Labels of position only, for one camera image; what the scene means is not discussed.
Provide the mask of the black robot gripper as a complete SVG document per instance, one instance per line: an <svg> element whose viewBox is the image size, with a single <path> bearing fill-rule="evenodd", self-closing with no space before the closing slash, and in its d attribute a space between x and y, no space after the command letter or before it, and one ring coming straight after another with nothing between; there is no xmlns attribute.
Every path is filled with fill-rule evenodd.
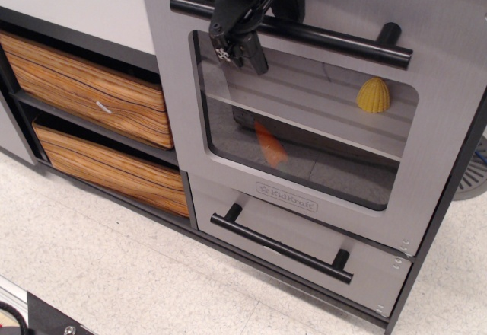
<svg viewBox="0 0 487 335"><path fill-rule="evenodd" d="M214 0L209 35L217 57L238 68L248 62L257 75L267 73L256 29L268 10L276 18L302 22L305 0Z"/></svg>

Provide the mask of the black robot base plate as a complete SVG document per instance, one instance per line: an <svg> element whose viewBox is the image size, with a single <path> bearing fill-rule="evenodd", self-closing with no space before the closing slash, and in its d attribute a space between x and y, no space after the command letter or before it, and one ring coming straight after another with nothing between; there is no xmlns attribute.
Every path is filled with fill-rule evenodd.
<svg viewBox="0 0 487 335"><path fill-rule="evenodd" d="M1 334L94 334L42 299L1 288Z"/></svg>

